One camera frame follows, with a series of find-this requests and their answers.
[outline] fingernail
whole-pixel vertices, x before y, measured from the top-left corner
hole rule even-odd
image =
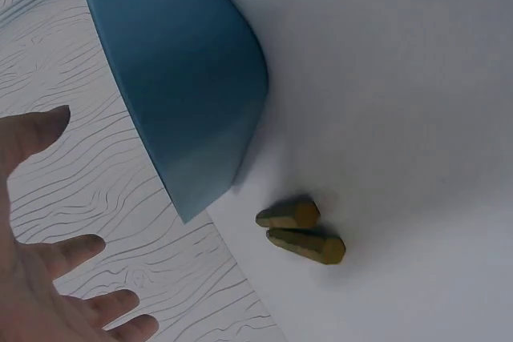
[[[105,248],[105,241],[101,236],[96,234],[88,234],[84,235],[86,245],[90,250],[98,251],[103,250]]]
[[[62,114],[64,111],[70,112],[70,107],[67,104],[56,108],[52,108],[48,112],[50,112],[51,114]]]
[[[54,126],[56,133],[61,135],[70,123],[71,111],[69,106],[59,106],[49,110],[47,114],[51,114],[51,124]]]

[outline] white wood-patterned surface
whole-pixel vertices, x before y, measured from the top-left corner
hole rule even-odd
[[[0,114],[71,106],[70,126],[10,179],[21,241],[97,233],[106,251],[58,282],[130,288],[154,340],[283,342],[206,213],[183,225],[112,78],[85,0],[0,0]]]

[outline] white surface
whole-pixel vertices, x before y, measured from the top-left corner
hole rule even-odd
[[[155,341],[285,342],[208,216],[186,226],[177,219],[85,0],[0,0],[0,115],[61,104],[72,111],[63,137],[10,179],[21,241],[89,232],[107,241],[58,289],[79,297],[136,291],[141,306],[130,316],[154,315]]]
[[[237,0],[272,89],[238,186],[208,209],[290,341],[513,335],[511,0]],[[253,223],[310,192],[323,267]]]

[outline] finger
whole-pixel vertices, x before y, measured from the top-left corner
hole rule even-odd
[[[57,243],[23,245],[38,254],[51,279],[56,280],[77,268],[105,248],[105,242],[97,235],[79,235]]]
[[[95,313],[91,326],[104,328],[139,306],[139,297],[130,290],[118,290],[104,296],[96,296],[85,301],[85,305]]]
[[[74,296],[63,296],[63,299],[73,306],[91,326],[95,324],[98,314],[87,304],[87,301]]]
[[[138,316],[127,323],[109,330],[107,334],[116,342],[146,342],[159,330],[159,323],[152,316]]]
[[[6,176],[33,154],[47,149],[70,122],[69,106],[0,119],[0,155]]]

